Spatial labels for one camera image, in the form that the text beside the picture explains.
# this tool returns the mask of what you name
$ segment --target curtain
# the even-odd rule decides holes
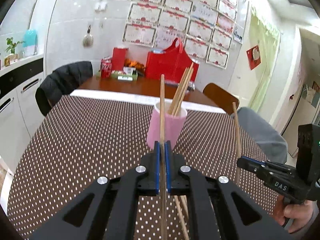
[[[265,65],[260,84],[257,86],[249,103],[249,107],[257,112],[266,96],[276,64],[281,34],[275,26],[267,22],[252,6],[249,36],[258,38],[261,63]]]

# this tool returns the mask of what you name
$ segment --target red tote bag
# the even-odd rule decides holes
[[[179,83],[184,70],[192,64],[191,58],[185,52],[180,38],[175,38],[172,45],[163,50],[163,54],[148,52],[145,76],[151,79],[160,79],[164,74],[166,80]],[[191,81],[195,81],[199,64],[193,64]]]

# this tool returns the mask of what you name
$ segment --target screw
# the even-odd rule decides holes
[[[183,165],[180,167],[180,171],[189,172],[189,171],[191,171],[191,168],[189,166]]]
[[[138,173],[143,173],[143,172],[145,172],[147,169],[146,169],[146,167],[145,166],[138,166],[138,167],[136,167],[136,172],[138,172]]]
[[[220,176],[218,180],[220,183],[228,183],[229,182],[229,179],[226,176]]]
[[[98,182],[99,184],[103,185],[103,184],[106,184],[106,183],[108,182],[108,179],[107,179],[106,177],[102,176],[102,177],[99,177],[99,178],[97,179],[97,182]]]

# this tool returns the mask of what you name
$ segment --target brown tablecloth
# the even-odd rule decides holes
[[[150,152],[146,144],[152,106],[64,96],[46,116],[25,150],[14,175],[8,218],[28,238],[99,176],[115,178]],[[242,155],[265,155],[241,129]],[[174,152],[213,178],[234,177],[234,121],[227,114],[188,111]],[[252,173],[241,171],[243,189],[267,212],[277,194]],[[134,239],[159,239],[158,197],[140,197]],[[168,239],[184,239],[174,198],[167,199]]]

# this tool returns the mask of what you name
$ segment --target table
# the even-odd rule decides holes
[[[138,77],[137,81],[118,81],[117,79],[107,78],[100,79],[100,77],[92,77],[84,82],[79,89],[113,91],[130,93],[151,97],[160,97],[160,80],[147,79]],[[165,98],[173,99],[176,92],[176,87],[165,85]],[[207,98],[199,90],[190,91],[185,95],[184,101],[198,103],[208,106],[217,106],[211,99]]]
[[[151,151],[146,137],[152,104],[108,100],[110,96],[118,98],[121,93],[76,90],[72,94],[74,96],[63,96],[46,116],[15,172],[8,218],[24,238],[99,176],[122,176]],[[233,179],[236,170],[234,121],[218,108],[208,107],[211,109],[208,112],[188,110],[173,152],[182,154],[187,165],[206,176],[226,175]],[[242,129],[240,133],[242,154],[265,161],[265,155],[248,134]],[[242,170],[240,178],[244,191],[271,213],[277,194],[264,187],[252,173]],[[158,197],[139,198],[135,240],[159,239],[159,204]],[[167,207],[168,240],[182,240],[171,196]]]

